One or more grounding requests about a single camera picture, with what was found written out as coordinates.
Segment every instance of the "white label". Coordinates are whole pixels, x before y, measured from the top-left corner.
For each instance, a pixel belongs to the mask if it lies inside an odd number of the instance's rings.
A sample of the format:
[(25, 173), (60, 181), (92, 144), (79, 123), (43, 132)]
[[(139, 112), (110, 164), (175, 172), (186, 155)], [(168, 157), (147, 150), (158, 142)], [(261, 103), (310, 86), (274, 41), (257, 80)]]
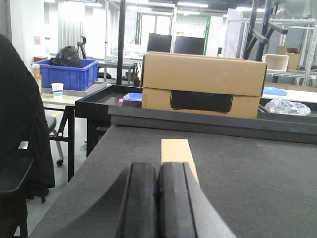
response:
[(26, 150), (29, 146), (29, 142), (28, 141), (21, 141), (20, 145), (19, 145), (19, 149), (22, 150)]

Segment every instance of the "blue tray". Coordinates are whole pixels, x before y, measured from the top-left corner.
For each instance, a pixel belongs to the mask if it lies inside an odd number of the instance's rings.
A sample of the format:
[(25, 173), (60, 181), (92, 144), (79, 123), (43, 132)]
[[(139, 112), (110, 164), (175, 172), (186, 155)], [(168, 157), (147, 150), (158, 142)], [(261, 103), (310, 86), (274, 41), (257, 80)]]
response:
[(287, 92), (274, 87), (264, 87), (263, 93), (270, 95), (286, 96)]
[(142, 101), (142, 93), (128, 93), (123, 97), (125, 100), (129, 101), (137, 101), (141, 102)]

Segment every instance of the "white cup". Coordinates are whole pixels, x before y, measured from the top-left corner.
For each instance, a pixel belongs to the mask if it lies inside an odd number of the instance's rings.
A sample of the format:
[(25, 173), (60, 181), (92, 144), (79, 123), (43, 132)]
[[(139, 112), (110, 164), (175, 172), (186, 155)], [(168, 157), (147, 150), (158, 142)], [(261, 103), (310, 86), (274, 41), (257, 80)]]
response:
[(54, 98), (62, 98), (63, 97), (63, 83), (52, 83), (52, 91)]

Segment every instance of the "wooden block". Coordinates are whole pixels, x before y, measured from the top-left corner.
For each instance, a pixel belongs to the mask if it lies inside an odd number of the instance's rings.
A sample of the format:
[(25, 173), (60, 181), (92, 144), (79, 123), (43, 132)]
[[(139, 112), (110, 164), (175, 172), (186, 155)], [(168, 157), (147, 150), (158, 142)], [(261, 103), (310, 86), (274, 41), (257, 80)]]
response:
[(198, 181), (195, 163), (187, 139), (162, 139), (161, 161), (166, 162), (188, 162), (194, 177)]

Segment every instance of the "floor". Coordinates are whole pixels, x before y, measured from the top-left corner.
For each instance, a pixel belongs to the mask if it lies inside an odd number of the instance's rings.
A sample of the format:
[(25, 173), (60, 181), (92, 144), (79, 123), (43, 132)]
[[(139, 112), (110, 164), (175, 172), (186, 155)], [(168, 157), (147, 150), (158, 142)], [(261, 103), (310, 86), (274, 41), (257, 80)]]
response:
[[(54, 107), (56, 105), (45, 105), (46, 107)], [(46, 115), (55, 116), (57, 118), (58, 129), (59, 122), (62, 118), (62, 112), (45, 111)], [(67, 125), (65, 127), (65, 134), (67, 135)], [(86, 140), (86, 120), (81, 118), (75, 118), (75, 172), (80, 168), (86, 159), (86, 150), (84, 149), (84, 141)], [(63, 189), (67, 185), (67, 142), (61, 142), (61, 147), (64, 155), (64, 163), (58, 167), (56, 161), (59, 159), (57, 152), (56, 142), (51, 141), (51, 150), (54, 163), (55, 172), (55, 187), (50, 189), (50, 193), (46, 197), (46, 202), (41, 203), (40, 198), (27, 201), (28, 208), (28, 231), (31, 234), (32, 230), (36, 227), (51, 205), (55, 202), (58, 196), (62, 193)]]

